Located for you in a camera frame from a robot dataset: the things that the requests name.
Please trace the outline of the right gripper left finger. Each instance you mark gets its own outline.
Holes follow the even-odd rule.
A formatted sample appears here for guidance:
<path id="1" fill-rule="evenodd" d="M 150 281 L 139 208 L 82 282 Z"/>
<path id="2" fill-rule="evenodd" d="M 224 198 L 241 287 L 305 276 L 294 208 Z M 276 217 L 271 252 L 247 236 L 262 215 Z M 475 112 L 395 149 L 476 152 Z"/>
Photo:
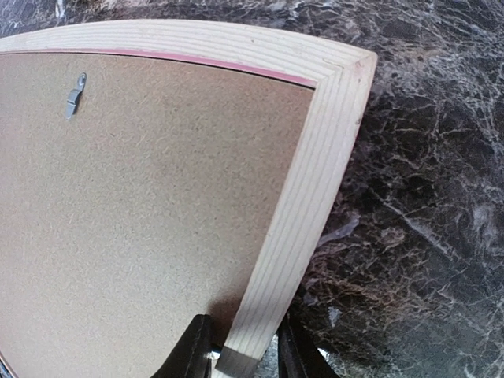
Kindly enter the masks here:
<path id="1" fill-rule="evenodd" d="M 211 375 L 211 317 L 194 316 L 152 378 L 206 378 Z"/>

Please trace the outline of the brown cardboard backing board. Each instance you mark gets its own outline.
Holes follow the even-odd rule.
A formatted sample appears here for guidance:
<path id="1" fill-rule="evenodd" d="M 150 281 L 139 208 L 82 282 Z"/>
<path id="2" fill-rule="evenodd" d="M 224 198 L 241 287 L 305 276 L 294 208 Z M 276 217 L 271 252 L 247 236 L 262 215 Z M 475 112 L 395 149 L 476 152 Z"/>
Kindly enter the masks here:
<path id="1" fill-rule="evenodd" d="M 1 352 L 19 377 L 149 377 L 223 340 L 313 92 L 176 61 L 1 58 Z"/>

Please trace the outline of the pink wooden picture frame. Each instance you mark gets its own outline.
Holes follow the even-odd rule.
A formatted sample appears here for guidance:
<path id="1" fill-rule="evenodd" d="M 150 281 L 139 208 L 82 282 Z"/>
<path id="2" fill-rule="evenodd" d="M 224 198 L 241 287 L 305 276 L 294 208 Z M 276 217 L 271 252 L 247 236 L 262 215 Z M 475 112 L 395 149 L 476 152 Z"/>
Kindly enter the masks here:
<path id="1" fill-rule="evenodd" d="M 113 20 L 6 37 L 9 54 L 98 54 L 204 65 L 309 88 L 309 104 L 263 245 L 215 362 L 215 377 L 251 377 L 294 297 L 339 190 L 377 56 L 292 31 L 203 20 Z"/>

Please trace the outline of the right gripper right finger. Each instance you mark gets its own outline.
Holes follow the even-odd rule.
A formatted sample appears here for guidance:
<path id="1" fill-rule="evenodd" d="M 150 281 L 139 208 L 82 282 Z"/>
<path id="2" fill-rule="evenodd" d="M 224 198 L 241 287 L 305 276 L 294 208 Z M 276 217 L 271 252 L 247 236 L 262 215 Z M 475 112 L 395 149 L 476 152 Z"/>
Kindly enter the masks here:
<path id="1" fill-rule="evenodd" d="M 338 378 L 301 322 L 286 313 L 278 330 L 279 378 Z"/>

